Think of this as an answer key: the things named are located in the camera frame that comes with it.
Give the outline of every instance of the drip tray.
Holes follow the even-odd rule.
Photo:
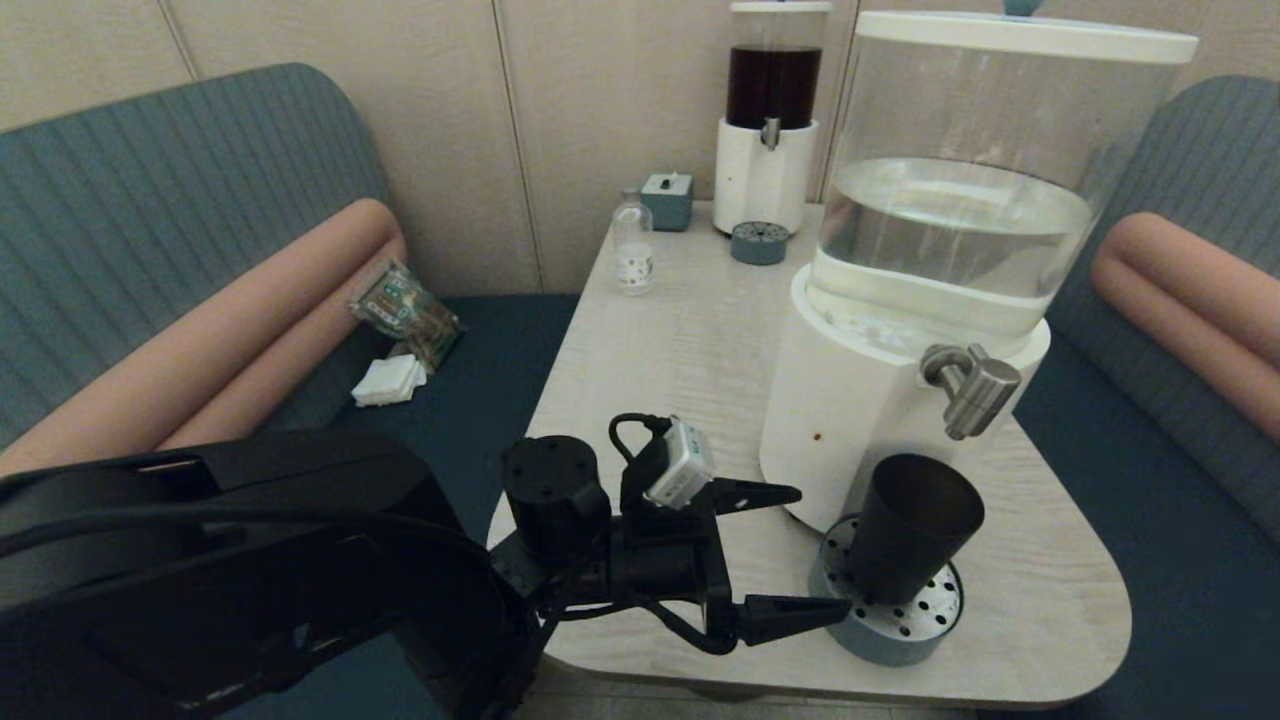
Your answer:
[[[836,641],[858,657],[901,667],[923,661],[960,621],[964,588],[955,565],[947,562],[911,602],[884,605],[858,589],[844,570],[858,533],[858,514],[846,515],[822,538],[822,550],[809,577],[814,597],[847,598],[854,609],[844,621],[827,625]]]

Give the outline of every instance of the beverage dispenser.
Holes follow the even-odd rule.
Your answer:
[[[882,459],[980,456],[1043,315],[1197,40],[867,12],[820,245],[792,279],[760,445],[826,530]]]
[[[713,220],[800,229],[818,138],[813,100],[831,3],[733,3],[728,102],[716,146]]]

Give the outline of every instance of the wooden tabletop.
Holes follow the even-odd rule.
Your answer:
[[[707,434],[718,474],[762,479],[759,438],[783,304],[791,277],[813,258],[820,222],[822,208],[809,206],[786,261],[758,268],[730,258],[710,204],[698,202],[687,232],[657,233],[655,284],[640,297],[617,291],[604,243],[527,434],[589,442],[614,509],[623,461],[607,425],[620,413],[680,415]],[[643,430],[628,438],[640,447]],[[1115,562],[1015,421],[980,466],[960,470],[982,493],[987,519],[955,557],[964,615],[920,665],[869,664],[826,630],[716,657],[641,610],[564,623],[547,655],[600,676],[744,694],[1030,708],[1088,693],[1129,646],[1129,596]],[[808,594],[818,533],[780,507],[724,516],[719,527],[735,601]],[[502,500],[489,546],[513,529]],[[669,605],[699,618],[682,610],[687,603]]]

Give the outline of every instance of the dispenser tap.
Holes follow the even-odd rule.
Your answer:
[[[992,359],[978,343],[968,351],[956,345],[931,346],[920,359],[920,374],[951,398],[942,419],[947,437],[956,441],[980,436],[1023,382],[1021,373]]]
[[[764,127],[760,128],[760,142],[773,152],[773,149],[778,146],[778,138],[782,136],[782,118],[764,118]]]

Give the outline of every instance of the beige wall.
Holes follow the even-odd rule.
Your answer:
[[[329,76],[369,123],[412,259],[444,295],[576,292],[623,186],[709,197],[728,0],[3,0],[0,129],[271,63]],[[998,0],[861,0],[998,10]],[[815,117],[841,118],[859,0],[836,0]],[[1178,88],[1280,78],[1276,0],[1048,0],[1042,14],[1202,37]],[[809,196],[820,197],[817,161]]]

